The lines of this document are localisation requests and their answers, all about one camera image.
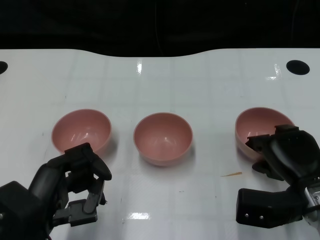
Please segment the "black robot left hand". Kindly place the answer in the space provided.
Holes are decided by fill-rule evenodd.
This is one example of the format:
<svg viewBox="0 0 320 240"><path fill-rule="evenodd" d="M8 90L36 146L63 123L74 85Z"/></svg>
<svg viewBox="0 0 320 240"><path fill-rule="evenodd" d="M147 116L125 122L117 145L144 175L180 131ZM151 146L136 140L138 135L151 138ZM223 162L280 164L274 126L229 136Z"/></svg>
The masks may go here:
<svg viewBox="0 0 320 240"><path fill-rule="evenodd" d="M111 179L107 165L86 142L43 164L28 190L40 200L49 229L75 227L97 221L97 207L107 203L104 185Z"/></svg>

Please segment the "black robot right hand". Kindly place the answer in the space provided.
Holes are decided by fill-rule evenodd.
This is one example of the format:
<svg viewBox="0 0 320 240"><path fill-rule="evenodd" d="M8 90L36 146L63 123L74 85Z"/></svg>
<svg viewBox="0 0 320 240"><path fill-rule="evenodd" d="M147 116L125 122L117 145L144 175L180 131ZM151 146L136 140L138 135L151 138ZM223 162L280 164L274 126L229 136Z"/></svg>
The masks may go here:
<svg viewBox="0 0 320 240"><path fill-rule="evenodd" d="M250 136L246 145L291 186L306 187L320 180L320 147L295 125L276 125L274 134Z"/></svg>

